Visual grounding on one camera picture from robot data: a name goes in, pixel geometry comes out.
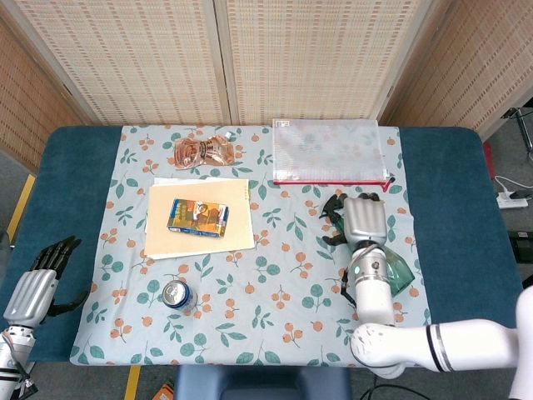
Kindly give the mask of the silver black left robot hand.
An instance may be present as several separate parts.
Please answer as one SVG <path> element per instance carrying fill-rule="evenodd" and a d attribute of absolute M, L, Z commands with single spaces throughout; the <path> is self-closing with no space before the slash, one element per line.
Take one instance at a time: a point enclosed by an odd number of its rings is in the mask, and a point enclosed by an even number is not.
<path fill-rule="evenodd" d="M 55 292 L 72 252 L 82 240 L 70 236 L 45 247 L 34 259 L 31 268 L 17 282 L 3 313 L 9 326 L 35 328 L 46 319 L 79 308 L 88 298 L 82 291 L 74 300 L 55 303 Z"/>

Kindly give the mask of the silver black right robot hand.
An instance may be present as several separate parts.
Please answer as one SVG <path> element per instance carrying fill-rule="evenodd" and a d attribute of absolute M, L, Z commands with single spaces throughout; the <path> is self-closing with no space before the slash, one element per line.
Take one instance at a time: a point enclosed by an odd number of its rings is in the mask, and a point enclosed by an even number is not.
<path fill-rule="evenodd" d="M 371 245 L 383 246 L 387 240 L 384 202 L 375 192 L 362 192 L 358 197 L 345 193 L 332 195 L 324 205 L 320 218 L 328 218 L 338 234 L 321 240 L 328 246 L 346 244 L 351 251 Z"/>

